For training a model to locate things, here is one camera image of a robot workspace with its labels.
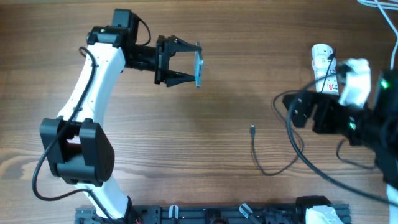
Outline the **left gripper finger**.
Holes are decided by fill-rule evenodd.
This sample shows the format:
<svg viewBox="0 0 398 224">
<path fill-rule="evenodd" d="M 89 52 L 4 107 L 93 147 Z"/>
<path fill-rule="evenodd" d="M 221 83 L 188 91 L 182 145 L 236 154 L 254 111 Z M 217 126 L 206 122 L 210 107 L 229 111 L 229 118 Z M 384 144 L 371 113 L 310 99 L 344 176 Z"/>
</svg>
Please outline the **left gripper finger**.
<svg viewBox="0 0 398 224">
<path fill-rule="evenodd" d="M 169 57 L 175 56 L 177 52 L 201 52 L 202 48 L 199 45 L 189 44 L 188 42 L 171 35 L 169 43 Z"/>
<path fill-rule="evenodd" d="M 169 70 L 166 72 L 164 83 L 167 87 L 172 87 L 186 82 L 194 82 L 195 79 L 194 75 Z"/>
</svg>

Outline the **Galaxy smartphone cyan screen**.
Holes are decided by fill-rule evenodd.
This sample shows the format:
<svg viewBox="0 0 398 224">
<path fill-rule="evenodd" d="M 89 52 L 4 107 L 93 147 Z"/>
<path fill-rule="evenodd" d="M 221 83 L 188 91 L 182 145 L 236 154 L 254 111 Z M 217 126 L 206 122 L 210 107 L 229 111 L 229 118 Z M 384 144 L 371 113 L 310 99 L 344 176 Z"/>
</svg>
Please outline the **Galaxy smartphone cyan screen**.
<svg viewBox="0 0 398 224">
<path fill-rule="evenodd" d="M 203 56 L 201 49 L 195 52 L 195 84 L 197 88 L 201 88 L 201 77 L 203 73 Z"/>
</svg>

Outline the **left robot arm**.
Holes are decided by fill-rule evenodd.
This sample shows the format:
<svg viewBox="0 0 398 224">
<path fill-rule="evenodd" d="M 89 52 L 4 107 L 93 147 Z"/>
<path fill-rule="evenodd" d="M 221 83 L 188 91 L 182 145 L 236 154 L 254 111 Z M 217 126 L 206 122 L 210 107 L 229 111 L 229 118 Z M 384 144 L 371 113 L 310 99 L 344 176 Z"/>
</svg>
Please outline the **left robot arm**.
<svg viewBox="0 0 398 224">
<path fill-rule="evenodd" d="M 155 84 L 168 87 L 201 83 L 200 44 L 174 35 L 159 36 L 156 45 L 138 44 L 143 20 L 128 9 L 116 9 L 112 23 L 88 33 L 85 64 L 65 106 L 54 119 L 44 119 L 40 137 L 53 176 L 84 193 L 94 206 L 91 219 L 99 223 L 140 223 L 131 199 L 113 177 L 114 149 L 103 131 L 104 114 L 118 76 L 127 68 L 152 71 Z"/>
</svg>

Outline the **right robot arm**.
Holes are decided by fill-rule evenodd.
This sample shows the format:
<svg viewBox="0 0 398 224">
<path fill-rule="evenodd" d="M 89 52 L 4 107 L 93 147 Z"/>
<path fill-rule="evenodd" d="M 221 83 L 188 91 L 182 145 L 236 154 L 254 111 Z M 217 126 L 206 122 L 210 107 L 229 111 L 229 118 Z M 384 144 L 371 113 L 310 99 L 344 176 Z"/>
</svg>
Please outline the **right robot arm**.
<svg viewBox="0 0 398 224">
<path fill-rule="evenodd" d="M 397 223 L 397 70 L 381 73 L 372 108 L 343 106 L 335 96 L 310 91 L 307 86 L 283 97 L 288 110 L 286 129 L 298 157 L 317 175 L 352 193 L 390 206 L 390 223 Z M 341 134 L 352 146 L 366 146 L 374 151 L 375 165 L 387 184 L 387 198 L 381 198 L 339 182 L 314 166 L 295 143 L 292 128 L 302 128 L 314 120 L 317 134 Z"/>
</svg>

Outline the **white USB charger plug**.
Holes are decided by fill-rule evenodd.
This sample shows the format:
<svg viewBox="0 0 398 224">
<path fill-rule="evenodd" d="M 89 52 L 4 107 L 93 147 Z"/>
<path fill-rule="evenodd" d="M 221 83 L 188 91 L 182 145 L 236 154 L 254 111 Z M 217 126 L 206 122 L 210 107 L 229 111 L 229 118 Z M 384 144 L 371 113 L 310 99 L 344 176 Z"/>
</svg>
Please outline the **white USB charger plug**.
<svg viewBox="0 0 398 224">
<path fill-rule="evenodd" d="M 336 67 L 336 59 L 334 53 L 315 54 L 312 60 L 312 68 L 314 71 L 334 70 Z"/>
</svg>

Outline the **white power strip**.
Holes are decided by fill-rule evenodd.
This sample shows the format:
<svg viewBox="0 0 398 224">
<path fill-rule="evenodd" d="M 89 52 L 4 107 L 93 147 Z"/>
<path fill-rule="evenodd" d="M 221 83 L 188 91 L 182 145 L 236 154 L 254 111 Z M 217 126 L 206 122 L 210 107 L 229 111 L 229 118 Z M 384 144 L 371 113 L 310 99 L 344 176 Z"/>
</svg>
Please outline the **white power strip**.
<svg viewBox="0 0 398 224">
<path fill-rule="evenodd" d="M 315 44 L 312 47 L 312 68 L 317 93 L 339 95 L 336 73 L 335 51 L 327 44 Z"/>
</svg>

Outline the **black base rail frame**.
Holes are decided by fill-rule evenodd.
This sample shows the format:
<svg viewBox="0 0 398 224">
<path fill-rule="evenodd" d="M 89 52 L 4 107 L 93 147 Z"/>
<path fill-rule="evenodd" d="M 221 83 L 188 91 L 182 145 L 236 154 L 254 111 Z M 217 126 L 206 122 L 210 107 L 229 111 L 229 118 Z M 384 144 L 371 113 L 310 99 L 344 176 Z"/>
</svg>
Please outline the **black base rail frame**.
<svg viewBox="0 0 398 224">
<path fill-rule="evenodd" d="M 259 223 L 304 223 L 304 208 L 294 204 L 279 204 L 269 206 L 253 206 L 252 217 Z M 238 206 L 229 207 L 179 207 L 178 217 L 169 214 L 169 207 L 135 206 L 139 215 L 136 223 L 253 223 L 246 218 Z"/>
</svg>

